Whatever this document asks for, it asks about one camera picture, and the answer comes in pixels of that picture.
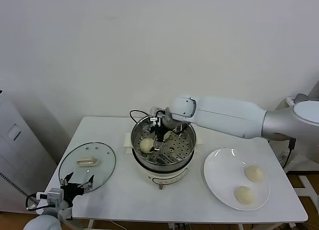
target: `white plate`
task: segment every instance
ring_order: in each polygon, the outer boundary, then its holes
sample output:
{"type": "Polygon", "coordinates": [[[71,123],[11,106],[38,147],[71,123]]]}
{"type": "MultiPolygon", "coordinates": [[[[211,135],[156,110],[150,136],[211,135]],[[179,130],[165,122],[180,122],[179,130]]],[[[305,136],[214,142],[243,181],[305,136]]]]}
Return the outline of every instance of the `white plate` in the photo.
{"type": "Polygon", "coordinates": [[[205,160],[205,180],[213,194],[224,204],[238,210],[256,210],[267,202],[270,186],[265,172],[263,182],[255,183],[247,179],[244,170],[251,165],[260,167],[247,150],[217,149],[205,160]],[[247,186],[254,191],[256,201],[253,204],[245,205],[236,199],[234,190],[239,186],[247,186]]]}

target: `white wall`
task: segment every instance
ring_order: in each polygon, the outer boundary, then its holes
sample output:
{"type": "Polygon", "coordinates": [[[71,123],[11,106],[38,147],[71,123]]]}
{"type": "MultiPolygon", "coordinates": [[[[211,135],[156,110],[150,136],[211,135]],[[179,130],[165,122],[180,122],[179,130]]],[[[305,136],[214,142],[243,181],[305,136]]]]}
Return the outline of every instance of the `white wall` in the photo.
{"type": "Polygon", "coordinates": [[[0,89],[56,160],[82,117],[179,93],[274,109],[319,78],[318,2],[0,0],[0,89]]]}

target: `power cord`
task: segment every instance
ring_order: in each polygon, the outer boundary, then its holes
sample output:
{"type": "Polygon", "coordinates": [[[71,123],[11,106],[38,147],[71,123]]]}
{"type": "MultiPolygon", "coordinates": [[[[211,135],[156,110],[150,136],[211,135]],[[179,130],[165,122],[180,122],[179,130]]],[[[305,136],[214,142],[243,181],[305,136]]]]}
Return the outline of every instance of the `power cord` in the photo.
{"type": "Polygon", "coordinates": [[[28,211],[36,211],[36,210],[39,210],[39,209],[45,209],[45,208],[50,208],[50,207],[55,207],[55,205],[51,204],[51,205],[45,205],[45,206],[41,206],[41,207],[38,207],[38,208],[30,208],[28,206],[28,201],[30,198],[36,198],[36,194],[30,194],[26,197],[26,200],[25,200],[25,208],[28,210],[28,211]]]}
{"type": "Polygon", "coordinates": [[[289,145],[288,145],[289,154],[288,154],[288,157],[287,157],[287,159],[286,159],[286,162],[285,162],[283,168],[285,168],[285,166],[287,165],[288,160],[289,160],[289,157],[290,157],[290,155],[291,155],[291,152],[295,149],[295,145],[296,145],[296,139],[295,139],[295,138],[290,138],[290,140],[289,140],[289,145]]]}
{"type": "Polygon", "coordinates": [[[140,112],[140,113],[143,113],[143,114],[149,115],[149,114],[147,114],[147,113],[146,113],[146,112],[144,112],[144,111],[140,111],[140,110],[131,110],[131,111],[130,111],[130,117],[131,117],[131,119],[132,119],[135,123],[137,123],[137,121],[133,118],[133,116],[132,116],[132,112],[140,112]]]}

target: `black cable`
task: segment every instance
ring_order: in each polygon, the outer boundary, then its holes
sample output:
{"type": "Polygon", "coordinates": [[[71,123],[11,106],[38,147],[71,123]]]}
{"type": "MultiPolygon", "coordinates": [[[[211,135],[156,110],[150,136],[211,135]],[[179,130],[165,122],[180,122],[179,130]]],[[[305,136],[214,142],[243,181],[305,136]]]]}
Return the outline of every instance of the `black cable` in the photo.
{"type": "Polygon", "coordinates": [[[162,113],[163,113],[163,115],[165,114],[165,111],[158,110],[158,111],[155,113],[155,117],[158,117],[158,114],[159,114],[160,112],[162,112],[162,113]]]}
{"type": "Polygon", "coordinates": [[[288,157],[287,157],[287,159],[286,159],[286,162],[285,162],[283,168],[285,168],[285,166],[287,165],[288,160],[289,160],[289,157],[290,157],[290,154],[291,154],[291,152],[295,149],[295,145],[296,145],[296,139],[295,139],[295,138],[291,138],[291,139],[289,140],[289,145],[288,145],[289,154],[288,154],[288,157]]]}
{"type": "Polygon", "coordinates": [[[27,209],[27,210],[31,212],[31,211],[36,211],[36,210],[39,210],[39,209],[50,208],[50,207],[54,208],[55,205],[54,204],[49,204],[49,205],[45,205],[45,206],[42,206],[42,207],[33,208],[33,209],[27,209]]]}
{"type": "Polygon", "coordinates": [[[36,198],[36,194],[30,194],[26,197],[25,199],[25,208],[27,209],[29,206],[28,206],[28,201],[30,198],[36,198]]]}
{"type": "Polygon", "coordinates": [[[29,206],[28,206],[28,201],[30,198],[36,198],[36,194],[30,194],[26,197],[26,200],[25,200],[25,208],[28,210],[28,211],[35,211],[35,210],[39,210],[39,209],[44,209],[44,208],[49,208],[49,207],[55,207],[55,205],[51,204],[51,205],[46,205],[46,206],[42,206],[42,207],[38,207],[38,208],[33,208],[33,209],[29,209],[29,206]]]}
{"type": "Polygon", "coordinates": [[[149,114],[147,114],[147,113],[146,113],[146,112],[144,112],[144,111],[140,111],[140,110],[131,110],[131,111],[130,111],[130,117],[131,117],[131,119],[132,119],[135,123],[137,123],[137,121],[133,118],[133,116],[132,116],[132,112],[141,112],[141,113],[143,113],[143,114],[149,115],[149,114]]]}

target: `white appliance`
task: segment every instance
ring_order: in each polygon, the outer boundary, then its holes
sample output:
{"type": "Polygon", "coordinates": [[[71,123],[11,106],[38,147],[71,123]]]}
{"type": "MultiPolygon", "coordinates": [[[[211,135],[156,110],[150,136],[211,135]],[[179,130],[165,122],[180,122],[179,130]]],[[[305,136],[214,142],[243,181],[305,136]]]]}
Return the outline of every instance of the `white appliance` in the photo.
{"type": "Polygon", "coordinates": [[[0,211],[27,212],[26,196],[44,191],[56,166],[0,90],[0,211]]]}

